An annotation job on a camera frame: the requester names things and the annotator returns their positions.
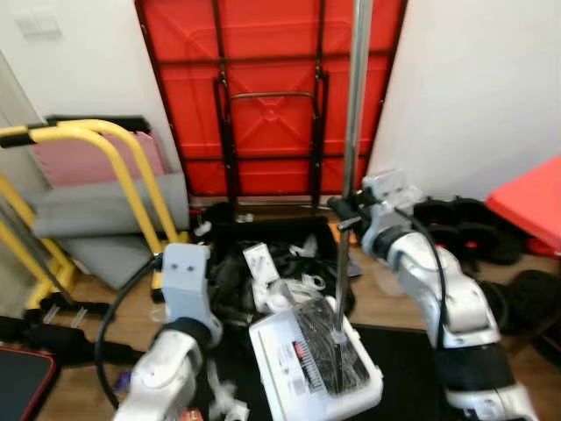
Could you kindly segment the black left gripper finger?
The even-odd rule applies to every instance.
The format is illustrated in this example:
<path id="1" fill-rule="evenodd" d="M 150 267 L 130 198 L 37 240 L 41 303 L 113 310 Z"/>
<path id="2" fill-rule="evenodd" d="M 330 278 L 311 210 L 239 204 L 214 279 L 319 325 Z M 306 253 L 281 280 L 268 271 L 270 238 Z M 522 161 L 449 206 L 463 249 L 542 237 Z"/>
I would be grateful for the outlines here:
<path id="1" fill-rule="evenodd" d="M 219 264 L 219 302 L 252 303 L 252 276 L 241 255 L 228 255 Z"/>

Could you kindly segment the wide black floor mat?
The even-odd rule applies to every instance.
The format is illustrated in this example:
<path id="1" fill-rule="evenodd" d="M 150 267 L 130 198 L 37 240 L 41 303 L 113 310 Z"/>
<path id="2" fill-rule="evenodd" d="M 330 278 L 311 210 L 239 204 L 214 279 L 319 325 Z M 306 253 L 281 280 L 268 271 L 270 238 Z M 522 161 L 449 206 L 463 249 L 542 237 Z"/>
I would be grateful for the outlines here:
<path id="1" fill-rule="evenodd" d="M 464 421 L 446 403 L 437 381 L 433 352 L 420 329 L 356 325 L 362 344 L 382 373 L 380 404 L 345 421 Z M 252 351 L 248 330 L 228 326 L 219 347 L 208 354 L 221 380 L 236 385 L 236 398 L 247 403 L 249 421 L 272 421 L 272 413 Z"/>

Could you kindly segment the black trash bag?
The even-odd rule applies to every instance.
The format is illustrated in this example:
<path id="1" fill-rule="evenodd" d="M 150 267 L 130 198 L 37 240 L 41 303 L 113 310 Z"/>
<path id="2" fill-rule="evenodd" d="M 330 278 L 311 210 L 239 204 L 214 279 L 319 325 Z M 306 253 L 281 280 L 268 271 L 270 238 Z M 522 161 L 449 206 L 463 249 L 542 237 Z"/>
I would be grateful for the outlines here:
<path id="1" fill-rule="evenodd" d="M 212 205 L 192 222 L 191 239 L 209 248 L 209 269 L 228 255 L 265 242 L 280 279 L 268 289 L 252 286 L 252 303 L 227 303 L 224 324 L 248 326 L 312 298 L 336 297 L 337 238 L 325 217 L 239 222 L 228 202 Z"/>

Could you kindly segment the white tray with black contents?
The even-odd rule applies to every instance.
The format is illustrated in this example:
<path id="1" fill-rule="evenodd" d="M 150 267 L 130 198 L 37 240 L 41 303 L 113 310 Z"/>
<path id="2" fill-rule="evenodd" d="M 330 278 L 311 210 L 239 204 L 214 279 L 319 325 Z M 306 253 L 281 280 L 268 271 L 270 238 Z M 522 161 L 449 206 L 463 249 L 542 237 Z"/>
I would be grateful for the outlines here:
<path id="1" fill-rule="evenodd" d="M 273 421 L 344 421 L 382 401 L 382 373 L 333 298 L 313 298 L 250 325 Z"/>

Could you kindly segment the black stacked weight plates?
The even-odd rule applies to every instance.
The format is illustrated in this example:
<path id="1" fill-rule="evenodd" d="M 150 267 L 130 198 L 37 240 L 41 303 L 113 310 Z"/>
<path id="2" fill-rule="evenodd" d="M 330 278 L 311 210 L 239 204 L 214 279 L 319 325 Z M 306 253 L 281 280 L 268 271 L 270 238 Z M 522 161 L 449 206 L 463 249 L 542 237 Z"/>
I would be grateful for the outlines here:
<path id="1" fill-rule="evenodd" d="M 477 272 L 481 261 L 514 265 L 528 252 L 528 235 L 478 199 L 430 196 L 414 205 L 413 216 L 470 272 Z"/>

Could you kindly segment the grey folded cushion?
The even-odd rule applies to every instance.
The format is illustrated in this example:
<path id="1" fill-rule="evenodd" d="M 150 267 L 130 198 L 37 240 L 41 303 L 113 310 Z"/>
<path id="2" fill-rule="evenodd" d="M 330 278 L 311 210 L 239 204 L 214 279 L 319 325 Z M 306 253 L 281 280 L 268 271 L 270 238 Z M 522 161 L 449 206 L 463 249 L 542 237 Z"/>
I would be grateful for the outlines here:
<path id="1" fill-rule="evenodd" d="M 52 239 L 81 268 L 121 289 L 153 250 L 117 182 L 19 193 L 33 212 L 32 232 Z"/>

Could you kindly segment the red plastic board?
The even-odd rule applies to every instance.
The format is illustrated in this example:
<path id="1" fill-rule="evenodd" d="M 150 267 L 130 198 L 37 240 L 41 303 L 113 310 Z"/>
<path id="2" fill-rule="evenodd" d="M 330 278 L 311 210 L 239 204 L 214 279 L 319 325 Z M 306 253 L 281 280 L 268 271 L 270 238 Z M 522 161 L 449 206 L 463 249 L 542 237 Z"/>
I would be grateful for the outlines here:
<path id="1" fill-rule="evenodd" d="M 485 201 L 497 216 L 512 222 L 540 242 L 540 254 L 561 254 L 560 158 L 537 166 L 517 179 L 502 184 Z"/>

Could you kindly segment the red folding table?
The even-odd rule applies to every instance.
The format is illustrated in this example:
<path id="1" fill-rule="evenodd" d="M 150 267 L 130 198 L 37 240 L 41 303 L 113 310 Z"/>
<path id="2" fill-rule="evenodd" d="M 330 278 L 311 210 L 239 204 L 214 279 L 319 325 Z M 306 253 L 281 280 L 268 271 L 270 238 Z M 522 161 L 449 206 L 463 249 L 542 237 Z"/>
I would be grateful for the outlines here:
<path id="1" fill-rule="evenodd" d="M 341 191 L 353 0 L 135 0 L 195 199 Z"/>

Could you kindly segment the pink foam mat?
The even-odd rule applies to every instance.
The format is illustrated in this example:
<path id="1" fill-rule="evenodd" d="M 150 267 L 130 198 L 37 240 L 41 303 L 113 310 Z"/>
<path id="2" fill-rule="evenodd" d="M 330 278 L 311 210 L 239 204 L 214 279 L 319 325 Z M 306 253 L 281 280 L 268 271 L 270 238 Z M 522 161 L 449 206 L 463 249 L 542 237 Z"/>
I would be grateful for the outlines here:
<path id="1" fill-rule="evenodd" d="M 168 174 L 163 155 L 158 148 L 160 142 L 157 138 L 148 132 L 134 132 L 132 135 L 140 145 L 148 163 L 151 164 L 153 176 Z M 113 135 L 104 135 L 104 137 L 120 153 L 133 179 L 140 179 L 136 157 L 133 156 L 135 153 L 127 143 Z M 68 139 L 33 145 L 32 155 L 35 156 L 46 181 L 53 188 L 117 181 L 116 173 L 113 172 L 104 151 L 84 140 Z"/>

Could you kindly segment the flat black weight plate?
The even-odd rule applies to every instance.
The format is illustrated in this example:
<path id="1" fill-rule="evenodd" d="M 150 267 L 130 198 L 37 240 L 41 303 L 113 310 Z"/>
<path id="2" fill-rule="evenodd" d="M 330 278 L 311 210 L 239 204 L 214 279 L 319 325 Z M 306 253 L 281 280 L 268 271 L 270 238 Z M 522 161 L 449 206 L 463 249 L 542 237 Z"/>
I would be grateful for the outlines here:
<path id="1" fill-rule="evenodd" d="M 512 281 L 496 284 L 500 293 L 501 332 L 529 334 L 561 312 L 560 277 L 544 270 L 529 269 Z"/>

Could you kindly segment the small black red-trimmed pad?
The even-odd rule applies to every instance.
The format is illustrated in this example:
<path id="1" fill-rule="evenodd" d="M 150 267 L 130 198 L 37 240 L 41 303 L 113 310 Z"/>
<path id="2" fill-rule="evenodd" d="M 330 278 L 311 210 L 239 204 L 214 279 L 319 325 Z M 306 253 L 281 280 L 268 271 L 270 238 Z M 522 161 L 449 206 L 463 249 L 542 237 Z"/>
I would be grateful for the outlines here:
<path id="1" fill-rule="evenodd" d="M 0 346 L 0 421 L 35 421 L 59 373 L 51 354 Z"/>

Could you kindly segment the beige door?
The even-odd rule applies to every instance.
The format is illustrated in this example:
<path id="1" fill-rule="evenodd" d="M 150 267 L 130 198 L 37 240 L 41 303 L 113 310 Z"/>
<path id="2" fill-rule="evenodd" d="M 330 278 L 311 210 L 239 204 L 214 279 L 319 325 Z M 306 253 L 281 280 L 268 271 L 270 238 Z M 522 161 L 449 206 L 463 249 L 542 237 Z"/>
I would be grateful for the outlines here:
<path id="1" fill-rule="evenodd" d="M 40 123 L 40 115 L 25 95 L 11 64 L 0 52 L 0 125 L 28 125 Z"/>

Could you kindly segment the black bench frame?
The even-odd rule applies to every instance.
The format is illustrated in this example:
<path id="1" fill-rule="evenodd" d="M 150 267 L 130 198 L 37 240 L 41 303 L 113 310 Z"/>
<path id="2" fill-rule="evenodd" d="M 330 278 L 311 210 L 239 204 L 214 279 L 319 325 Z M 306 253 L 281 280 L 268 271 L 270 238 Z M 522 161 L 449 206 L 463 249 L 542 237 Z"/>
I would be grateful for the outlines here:
<path id="1" fill-rule="evenodd" d="M 77 310 L 84 316 L 104 316 L 110 309 L 108 303 L 76 303 L 79 305 Z M 0 316 L 0 342 L 52 354 L 63 366 L 80 366 L 95 362 L 95 341 L 88 339 L 87 333 L 76 325 L 53 325 Z M 105 341 L 101 349 L 101 361 L 112 364 L 135 364 L 143 354 L 141 350 L 121 342 Z"/>

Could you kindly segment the yellow tubular metal frame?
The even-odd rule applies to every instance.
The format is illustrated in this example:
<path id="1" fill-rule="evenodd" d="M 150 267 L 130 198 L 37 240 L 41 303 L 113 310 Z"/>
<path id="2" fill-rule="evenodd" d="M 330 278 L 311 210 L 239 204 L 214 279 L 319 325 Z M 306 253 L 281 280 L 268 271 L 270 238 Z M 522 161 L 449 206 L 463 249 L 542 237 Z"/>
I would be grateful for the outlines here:
<path id="1" fill-rule="evenodd" d="M 0 128 L 0 149 L 13 149 L 38 144 L 80 140 L 104 153 L 117 184 L 123 189 L 133 219 L 138 224 L 146 247 L 152 253 L 163 252 L 171 242 L 188 239 L 181 229 L 158 185 L 153 162 L 133 132 L 121 125 L 101 119 L 63 120 L 53 125 L 13 125 Z M 16 239 L 15 229 L 0 222 L 0 241 L 16 255 L 36 282 L 27 306 L 39 308 L 44 298 L 60 298 L 68 306 L 76 306 L 72 296 L 77 273 L 76 260 L 61 249 L 56 241 L 40 238 L 48 260 L 37 260 L 31 249 Z"/>

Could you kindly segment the white wall light switch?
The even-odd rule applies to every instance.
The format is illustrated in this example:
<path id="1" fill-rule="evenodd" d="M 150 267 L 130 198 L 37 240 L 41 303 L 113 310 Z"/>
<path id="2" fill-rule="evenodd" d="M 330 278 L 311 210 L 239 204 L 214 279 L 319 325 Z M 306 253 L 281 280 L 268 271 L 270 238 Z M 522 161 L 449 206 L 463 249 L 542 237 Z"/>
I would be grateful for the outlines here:
<path id="1" fill-rule="evenodd" d="M 61 25 L 54 8 L 18 9 L 11 16 L 24 39 L 58 39 L 61 36 Z"/>

